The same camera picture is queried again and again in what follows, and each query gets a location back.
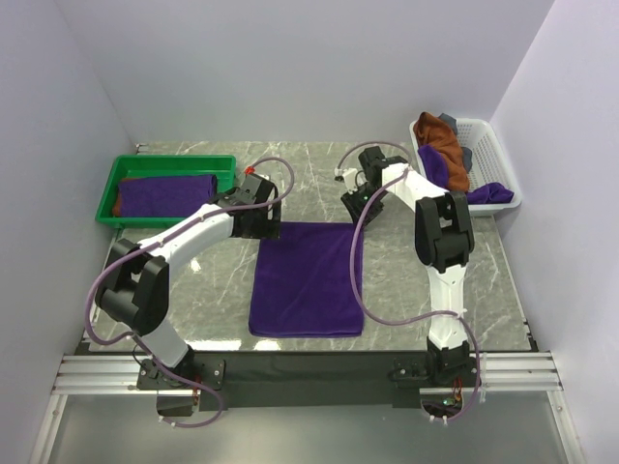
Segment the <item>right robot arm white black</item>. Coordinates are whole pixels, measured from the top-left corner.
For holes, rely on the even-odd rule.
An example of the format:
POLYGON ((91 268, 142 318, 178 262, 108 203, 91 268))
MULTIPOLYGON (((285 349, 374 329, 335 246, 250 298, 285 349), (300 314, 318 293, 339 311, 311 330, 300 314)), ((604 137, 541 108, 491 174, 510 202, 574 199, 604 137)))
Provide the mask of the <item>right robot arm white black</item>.
POLYGON ((391 327, 428 319, 424 365, 409 370, 411 380, 447 386, 474 368, 470 350, 476 340, 465 323, 463 283, 475 241, 467 197, 449 192, 419 174, 403 157, 387 158, 376 142, 359 145, 361 167, 334 169, 335 180, 344 183, 341 201, 355 223, 349 252, 349 277, 353 296, 371 320, 391 327), (414 247, 426 267, 430 312, 402 321, 388 321, 364 305, 357 271, 357 245, 361 232, 381 211, 382 198, 392 194, 414 214, 414 247))

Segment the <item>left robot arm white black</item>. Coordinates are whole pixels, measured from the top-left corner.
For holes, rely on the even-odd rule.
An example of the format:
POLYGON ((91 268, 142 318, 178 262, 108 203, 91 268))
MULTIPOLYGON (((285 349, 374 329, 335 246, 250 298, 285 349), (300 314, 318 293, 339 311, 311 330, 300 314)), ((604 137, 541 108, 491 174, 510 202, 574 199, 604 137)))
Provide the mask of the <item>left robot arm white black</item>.
POLYGON ((94 303, 162 364, 160 375, 174 389, 198 378, 194 351, 167 318, 175 272, 207 247, 229 238, 276 239, 280 233, 279 190, 248 172, 243 183, 216 194, 162 233, 133 243, 117 241, 99 278, 94 303))

